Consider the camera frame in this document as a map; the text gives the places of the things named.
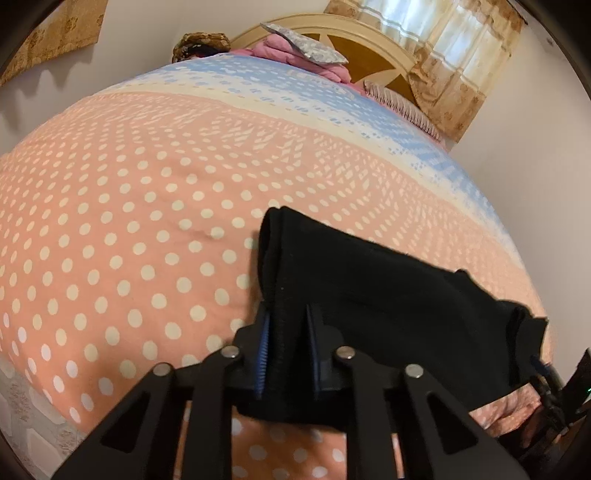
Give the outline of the grey floral pillow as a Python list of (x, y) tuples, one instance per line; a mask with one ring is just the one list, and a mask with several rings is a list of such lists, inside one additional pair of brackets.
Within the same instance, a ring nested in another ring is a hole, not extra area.
[(283, 37), (284, 40), (290, 43), (305, 59), (318, 65), (339, 64), (345, 65), (349, 63), (344, 55), (339, 53), (331, 46), (311, 39), (308, 36), (301, 35), (294, 30), (288, 29), (274, 23), (260, 23), (264, 30), (272, 34)]

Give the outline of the beige side curtain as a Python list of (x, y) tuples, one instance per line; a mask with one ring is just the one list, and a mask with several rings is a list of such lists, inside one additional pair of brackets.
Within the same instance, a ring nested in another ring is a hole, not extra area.
[(1, 75), (1, 85), (34, 66), (98, 42), (107, 0), (67, 0), (24, 41)]

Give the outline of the black pants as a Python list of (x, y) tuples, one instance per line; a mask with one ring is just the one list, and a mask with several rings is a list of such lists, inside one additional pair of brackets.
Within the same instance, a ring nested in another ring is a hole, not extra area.
[(329, 377), (322, 340), (388, 367), (418, 364), (494, 434), (539, 405), (530, 385), (547, 322), (499, 300), (464, 270), (435, 267), (287, 207), (263, 217), (257, 247), (266, 352), (250, 412), (311, 423)]

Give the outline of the beige window curtain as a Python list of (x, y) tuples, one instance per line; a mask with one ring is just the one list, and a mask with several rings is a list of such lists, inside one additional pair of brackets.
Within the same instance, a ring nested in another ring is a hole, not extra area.
[(381, 31), (413, 57), (415, 100), (454, 142), (490, 95), (525, 25), (503, 0), (331, 1), (325, 11)]

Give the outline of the cream wooden headboard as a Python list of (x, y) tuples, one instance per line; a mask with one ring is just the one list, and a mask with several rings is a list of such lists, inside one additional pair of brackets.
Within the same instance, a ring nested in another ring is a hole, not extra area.
[[(300, 14), (264, 23), (287, 27), (337, 50), (349, 60), (344, 66), (356, 85), (369, 80), (415, 100), (408, 81), (414, 58), (377, 29), (331, 14)], [(230, 49), (250, 48), (268, 35), (271, 33), (259, 24), (231, 40)]]

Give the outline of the pink folded blanket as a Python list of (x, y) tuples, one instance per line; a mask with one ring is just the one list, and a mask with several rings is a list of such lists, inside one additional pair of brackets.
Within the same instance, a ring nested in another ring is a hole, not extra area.
[(310, 60), (305, 59), (304, 55), (298, 52), (294, 46), (291, 46), (286, 39), (277, 34), (266, 36), (266, 38), (250, 48), (231, 49), (230, 52), (236, 55), (252, 56), (294, 66), (320, 75), (332, 82), (342, 84), (356, 90), (356, 92), (362, 95), (365, 94), (363, 86), (356, 85), (352, 82), (349, 70), (344, 65), (318, 65), (312, 63)]

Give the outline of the pink blue patterned bedspread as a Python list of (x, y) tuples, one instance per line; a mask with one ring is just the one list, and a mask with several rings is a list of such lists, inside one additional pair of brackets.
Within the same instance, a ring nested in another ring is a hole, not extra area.
[(1, 430), (33, 477), (152, 365), (249, 321), (256, 234), (283, 205), (544, 312), (492, 205), (399, 115), (255, 57), (169, 65), (1, 159)]

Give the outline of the brown patterned cushion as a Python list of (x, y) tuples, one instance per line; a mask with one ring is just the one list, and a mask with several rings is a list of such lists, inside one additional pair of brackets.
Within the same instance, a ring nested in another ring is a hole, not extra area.
[(172, 49), (172, 63), (204, 58), (230, 51), (228, 36), (223, 33), (191, 32), (184, 34)]

